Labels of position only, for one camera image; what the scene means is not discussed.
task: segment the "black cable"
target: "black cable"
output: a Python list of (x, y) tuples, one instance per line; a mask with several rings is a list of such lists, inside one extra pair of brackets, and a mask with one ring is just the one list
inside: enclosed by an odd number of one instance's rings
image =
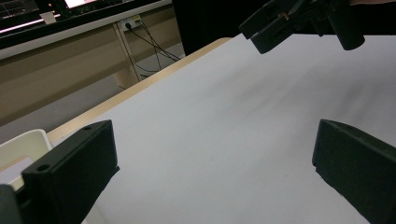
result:
[(143, 23), (142, 21), (138, 21), (138, 22), (142, 25), (143, 29), (146, 31), (146, 33), (147, 33), (148, 36), (151, 38), (151, 40), (154, 41), (154, 43), (156, 44), (156, 46), (157, 46), (160, 50), (162, 50), (163, 53), (165, 53), (165, 54), (167, 55), (168, 58), (172, 59), (174, 62), (180, 60), (177, 56), (175, 56), (175, 55), (173, 55), (173, 54), (172, 54), (172, 56), (174, 56), (175, 59), (172, 58), (172, 57), (169, 55), (169, 54), (171, 54), (171, 53), (169, 53), (168, 51), (166, 51), (166, 50), (164, 50), (163, 48), (160, 47), (160, 45), (157, 43), (157, 41), (155, 41), (155, 39), (152, 37), (151, 33), (149, 32), (149, 28), (146, 26), (145, 23)]
[(148, 36), (149, 36), (150, 39), (151, 39), (151, 45), (152, 45), (152, 47), (154, 47), (155, 56), (157, 57), (158, 66), (160, 67), (160, 70), (161, 70), (162, 68), (161, 68), (160, 58), (158, 58), (157, 48), (155, 48), (155, 46), (154, 46), (155, 40), (152, 38), (152, 36), (151, 36), (149, 33), (148, 33)]
[(151, 33), (149, 32), (149, 28), (146, 26), (145, 23), (143, 23), (142, 21), (137, 21), (137, 22), (139, 22), (139, 23), (142, 25), (143, 29), (146, 31), (146, 33), (148, 33), (148, 35), (150, 36), (150, 38), (154, 41), (154, 43), (157, 45), (157, 47), (158, 47), (160, 50), (162, 50), (162, 51), (163, 51), (166, 55), (168, 55), (169, 57), (170, 57), (170, 55), (172, 55), (172, 56), (175, 57), (177, 60), (180, 60), (180, 58), (177, 57), (176, 55), (174, 55), (174, 54), (170, 53), (169, 51), (166, 51), (166, 50), (164, 50), (163, 48), (160, 47), (160, 45), (157, 43), (157, 41), (155, 41), (155, 39), (152, 38)]
[[(125, 27), (126, 27), (129, 31), (131, 31), (134, 35), (136, 35), (136, 36), (139, 37), (140, 39), (142, 39), (142, 40), (144, 40), (145, 42), (147, 42), (148, 44), (150, 44), (152, 47), (157, 48), (157, 49), (160, 49), (160, 48), (158, 48), (156, 45), (151, 44), (147, 39), (143, 38), (141, 35), (138, 35), (137, 33), (135, 33), (134, 30), (132, 29), (131, 24), (130, 24), (129, 22), (125, 23)], [(173, 61), (175, 61), (175, 59), (170, 58), (169, 56), (164, 55), (164, 54), (161, 53), (161, 52), (159, 52), (159, 53), (160, 53), (163, 57), (167, 57), (167, 58), (172, 59)]]
[[(126, 40), (125, 40), (124, 38), (122, 38), (122, 43), (124, 44), (124, 46), (127, 46), (128, 44), (125, 43), (125, 41), (126, 41)], [(129, 61), (131, 62), (131, 65), (134, 66), (135, 64), (134, 64), (134, 62), (132, 61), (131, 55), (129, 55), (129, 54), (128, 54), (128, 59), (129, 59)]]
[(157, 72), (159, 72), (159, 71), (150, 71), (150, 70), (144, 69), (144, 68), (142, 68), (141, 66), (139, 66), (138, 64), (135, 64), (135, 65), (136, 65), (136, 67), (142, 69), (142, 70), (145, 71), (145, 72), (152, 72), (152, 73), (157, 73)]
[[(129, 22), (126, 22), (125, 23), (125, 27), (128, 29), (128, 30), (130, 30), (132, 33), (134, 33), (135, 35), (137, 35), (133, 30), (132, 30), (132, 26), (131, 26), (131, 24), (129, 23)], [(147, 70), (147, 69), (145, 69), (145, 68), (143, 68), (143, 67), (141, 67), (141, 66), (139, 66), (138, 64), (136, 64), (136, 63), (133, 63), (133, 65), (135, 65), (136, 67), (138, 67), (138, 68), (140, 68), (140, 69), (142, 69), (143, 71), (146, 71), (146, 72), (152, 72), (152, 73), (157, 73), (157, 72), (159, 72), (159, 71), (150, 71), (150, 70)], [(149, 76), (146, 76), (146, 75), (142, 75), (142, 74), (140, 74), (140, 76), (141, 77), (149, 77)]]

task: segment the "electrical socket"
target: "electrical socket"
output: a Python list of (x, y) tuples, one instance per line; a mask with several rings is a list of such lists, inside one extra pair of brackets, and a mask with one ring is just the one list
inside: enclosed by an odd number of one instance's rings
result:
[(132, 17), (128, 17), (126, 19), (123, 19), (122, 21), (120, 21), (120, 25), (121, 25), (122, 31), (123, 32), (128, 31), (128, 28), (126, 28), (126, 26), (125, 26), (125, 24), (127, 22), (129, 24), (131, 24), (132, 29), (134, 29), (137, 26), (140, 26), (140, 22), (138, 22), (138, 21), (141, 21), (139, 15), (134, 15)]

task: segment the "beige wall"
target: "beige wall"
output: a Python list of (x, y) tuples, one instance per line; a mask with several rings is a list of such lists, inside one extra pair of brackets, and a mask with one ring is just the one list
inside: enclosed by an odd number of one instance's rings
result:
[[(172, 6), (141, 14), (163, 48), (180, 42)], [(126, 33), (133, 60), (153, 53)], [(120, 33), (113, 24), (0, 61), (0, 126), (110, 75), (136, 83)]]

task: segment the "white table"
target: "white table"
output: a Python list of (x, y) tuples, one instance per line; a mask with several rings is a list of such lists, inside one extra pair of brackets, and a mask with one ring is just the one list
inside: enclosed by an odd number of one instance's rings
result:
[(107, 223), (363, 224), (315, 172), (320, 119), (396, 145), (396, 36), (344, 51), (293, 35), (261, 55), (241, 35), (111, 108), (120, 171)]

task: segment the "desk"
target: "desk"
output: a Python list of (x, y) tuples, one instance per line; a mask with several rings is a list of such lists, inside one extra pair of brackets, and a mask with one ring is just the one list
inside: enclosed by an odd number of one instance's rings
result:
[(320, 119), (396, 145), (395, 41), (344, 51), (293, 35), (260, 55), (239, 35), (121, 97), (88, 121), (112, 119), (119, 155), (99, 210), (108, 223), (368, 223), (311, 159)]

